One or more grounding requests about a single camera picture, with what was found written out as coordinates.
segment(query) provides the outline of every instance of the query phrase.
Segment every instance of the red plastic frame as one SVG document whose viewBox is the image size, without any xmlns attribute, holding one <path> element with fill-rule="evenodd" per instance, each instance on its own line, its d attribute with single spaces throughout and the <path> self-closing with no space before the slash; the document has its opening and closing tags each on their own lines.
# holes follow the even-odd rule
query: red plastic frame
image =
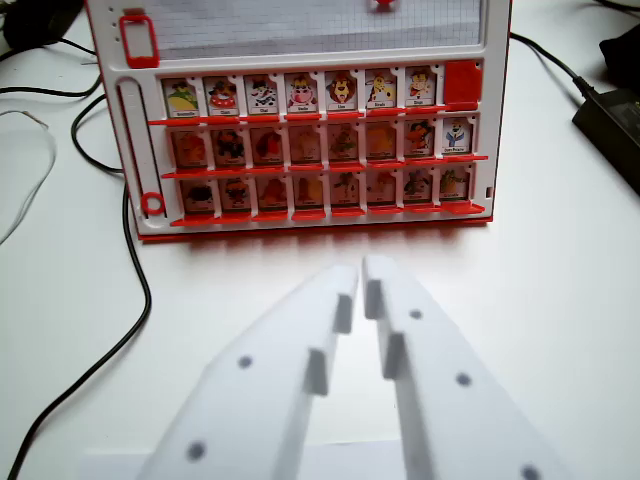
<svg viewBox="0 0 640 480">
<path fill-rule="evenodd" d="M 127 23 L 146 23 L 149 27 L 149 38 L 151 40 L 151 49 L 153 55 L 151 57 L 132 57 L 129 52 L 129 43 L 127 41 L 127 32 L 125 26 Z M 158 53 L 158 43 L 156 41 L 156 31 L 153 28 L 153 22 L 147 15 L 123 15 L 120 17 L 120 34 L 122 35 L 122 44 L 124 46 L 124 56 L 127 59 L 127 65 L 131 68 L 156 68 L 160 65 L 160 55 Z"/>
</svg>

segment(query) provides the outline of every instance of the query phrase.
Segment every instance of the white wire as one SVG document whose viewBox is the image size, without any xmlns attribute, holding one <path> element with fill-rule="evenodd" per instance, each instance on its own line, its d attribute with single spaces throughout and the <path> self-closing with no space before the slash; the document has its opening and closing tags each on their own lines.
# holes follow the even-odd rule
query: white wire
<svg viewBox="0 0 640 480">
<path fill-rule="evenodd" d="M 53 135 L 51 135 L 51 132 L 49 132 L 49 125 L 39 120 L 38 118 L 34 117 L 29 112 L 21 111 L 21 110 L 7 110 L 6 112 L 0 112 L 0 117 L 2 117 L 3 115 L 8 115 L 9 113 L 20 113 L 26 117 L 29 117 L 31 120 L 36 122 L 42 128 L 42 130 L 44 130 L 44 132 L 47 134 L 47 141 L 49 143 L 49 147 L 50 147 L 49 150 L 51 153 L 51 157 L 49 160 L 49 166 L 47 167 L 47 171 L 40 178 L 40 180 L 38 180 L 38 182 L 33 186 L 33 188 L 29 191 L 24 201 L 22 202 L 22 205 L 18 210 L 18 214 L 16 215 L 16 218 L 13 220 L 13 223 L 11 224 L 11 226 L 9 226 L 9 229 L 7 230 L 7 232 L 0 237 L 0 246 L 11 236 L 11 234 L 16 230 L 16 228 L 20 226 L 20 224 L 22 223 L 22 220 L 24 220 L 24 217 L 26 217 L 27 213 L 29 212 L 29 209 L 31 208 L 31 204 L 33 203 L 33 200 L 36 198 L 38 190 L 40 190 L 40 187 L 49 176 L 49 173 L 51 173 L 51 170 L 53 169 L 53 166 L 56 163 L 56 156 L 58 154 L 56 139 L 53 137 Z"/>
</svg>

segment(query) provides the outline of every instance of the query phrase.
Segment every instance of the screw hole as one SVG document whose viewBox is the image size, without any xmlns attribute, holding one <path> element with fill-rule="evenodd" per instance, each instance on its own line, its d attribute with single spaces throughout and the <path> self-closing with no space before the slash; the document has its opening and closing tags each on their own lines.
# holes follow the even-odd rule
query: screw hole
<svg viewBox="0 0 640 480">
<path fill-rule="evenodd" d="M 525 480 L 540 480 L 542 477 L 535 467 L 528 465 L 522 469 L 522 478 Z"/>
<path fill-rule="evenodd" d="M 187 449 L 187 458 L 192 462 L 197 462 L 204 457 L 206 448 L 202 442 L 193 442 Z"/>
<path fill-rule="evenodd" d="M 238 365 L 240 365 L 240 368 L 249 368 L 252 363 L 253 363 L 253 358 L 251 358 L 248 355 L 245 355 L 244 357 L 240 357 L 240 359 L 238 360 Z"/>
<path fill-rule="evenodd" d="M 471 385 L 471 377 L 466 373 L 459 373 L 456 377 L 456 382 L 458 382 L 463 387 L 468 387 Z"/>
</svg>

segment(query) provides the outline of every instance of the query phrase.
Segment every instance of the white table surface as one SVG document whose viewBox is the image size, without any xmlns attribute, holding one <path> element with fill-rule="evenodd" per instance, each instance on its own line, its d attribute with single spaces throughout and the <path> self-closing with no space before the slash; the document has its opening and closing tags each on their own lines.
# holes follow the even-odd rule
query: white table surface
<svg viewBox="0 0 640 480">
<path fill-rule="evenodd" d="M 637 22 L 588 1 L 514 2 L 513 30 L 600 91 L 611 86 L 598 43 Z M 90 45 L 84 14 L 67 38 Z M 64 45 L 22 53 L 0 65 L 0 85 L 85 89 L 97 75 L 97 66 L 81 65 L 88 59 Z M 154 300 L 147 327 L 46 422 L 21 478 L 73 478 L 87 448 L 152 447 L 221 348 L 313 272 L 358 264 L 367 252 L 395 257 L 420 279 L 577 478 L 640 478 L 640 200 L 573 126 L 579 96 L 552 70 L 512 44 L 495 220 L 486 227 L 139 244 Z M 87 103 L 0 96 L 0 111 L 29 110 L 59 143 L 49 180 L 0 248 L 2 475 L 36 415 L 143 305 L 120 226 L 122 182 L 86 164 L 69 138 Z M 104 107 L 80 138 L 116 165 Z M 4 231 L 47 153 L 39 129 L 18 116 L 0 119 L 0 145 Z M 355 314 L 331 394 L 315 402 L 311 443 L 399 435 L 374 325 L 360 305 Z"/>
</svg>

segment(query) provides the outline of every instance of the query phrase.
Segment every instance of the black cable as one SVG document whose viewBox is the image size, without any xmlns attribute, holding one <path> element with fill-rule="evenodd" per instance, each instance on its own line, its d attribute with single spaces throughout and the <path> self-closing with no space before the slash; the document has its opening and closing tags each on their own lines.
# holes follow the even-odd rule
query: black cable
<svg viewBox="0 0 640 480">
<path fill-rule="evenodd" d="M 548 60 L 551 60 L 558 67 L 560 67 L 567 75 L 571 77 L 571 80 L 573 80 L 573 83 L 576 85 L 576 87 L 578 87 L 578 90 L 580 90 L 580 93 L 583 97 L 587 98 L 597 95 L 595 89 L 584 78 L 571 70 L 567 66 L 567 64 L 561 61 L 558 57 L 555 57 L 554 55 L 547 52 L 544 48 L 542 48 L 539 44 L 537 44 L 530 38 L 523 37 L 522 35 L 518 35 L 515 32 L 510 32 L 509 37 L 511 37 L 513 40 L 524 43 L 529 48 L 537 51 L 540 55 L 544 56 Z"/>
<path fill-rule="evenodd" d="M 604 5 L 605 7 L 615 8 L 616 10 L 622 10 L 623 12 L 640 12 L 640 7 L 634 7 L 633 5 L 625 5 L 618 2 L 611 2 L 610 0 L 595 0 L 595 1 Z"/>
<path fill-rule="evenodd" d="M 140 285 L 142 286 L 142 290 L 144 291 L 144 309 L 138 318 L 138 321 L 131 327 L 131 329 L 120 339 L 118 343 L 116 343 L 111 350 L 109 350 L 106 354 L 100 358 L 96 363 L 94 363 L 78 380 L 75 381 L 73 385 L 67 388 L 58 398 L 56 398 L 53 402 L 49 404 L 47 408 L 45 408 L 38 418 L 31 424 L 29 431 L 25 435 L 22 440 L 22 444 L 20 445 L 20 449 L 18 450 L 18 454 L 16 455 L 16 459 L 13 462 L 13 466 L 11 467 L 11 472 L 7 477 L 7 480 L 16 480 L 18 478 L 18 474 L 20 473 L 20 468 L 27 456 L 27 452 L 31 447 L 37 433 L 38 428 L 42 425 L 42 422 L 53 412 L 62 402 L 64 402 L 67 398 L 69 398 L 73 393 L 78 390 L 91 376 L 96 373 L 100 367 L 102 367 L 105 363 L 107 363 L 118 351 L 124 347 L 129 340 L 131 340 L 141 329 L 144 327 L 147 319 L 149 318 L 149 313 L 151 312 L 151 289 L 149 288 L 149 284 L 147 283 L 147 279 L 144 276 L 144 271 L 142 270 L 142 266 L 140 265 L 140 260 L 138 259 L 138 255 L 136 253 L 135 246 L 133 245 L 133 238 L 131 236 L 131 228 L 129 226 L 129 202 L 128 202 L 128 192 L 127 187 L 124 187 L 124 194 L 122 197 L 122 228 L 124 230 L 124 237 L 127 241 L 127 248 L 129 249 L 129 255 L 131 255 L 131 262 L 136 270 L 136 274 L 138 275 L 138 279 L 140 280 Z"/>
<path fill-rule="evenodd" d="M 72 47 L 77 48 L 78 50 L 82 50 L 83 52 L 87 52 L 90 55 L 95 55 L 96 52 L 94 52 L 93 50 L 90 50 L 86 47 L 83 47 L 82 45 L 78 45 L 76 42 L 72 42 L 71 40 L 67 40 L 66 38 L 61 38 L 60 43 L 66 43 L 67 45 L 71 45 Z"/>
<path fill-rule="evenodd" d="M 71 140 L 73 141 L 73 144 L 75 145 L 78 152 L 80 152 L 80 155 L 82 155 L 84 159 L 94 167 L 107 173 L 122 173 L 121 168 L 110 167 L 93 158 L 84 150 L 84 148 L 82 148 L 82 146 L 80 145 L 80 142 L 78 142 L 78 128 L 79 128 L 80 122 L 87 115 L 87 113 L 89 113 L 98 103 L 100 103 L 106 97 L 107 96 L 104 93 L 99 97 L 96 97 L 89 105 L 86 106 L 84 110 L 82 110 L 78 114 L 78 116 L 75 118 L 75 120 L 71 124 Z"/>
</svg>

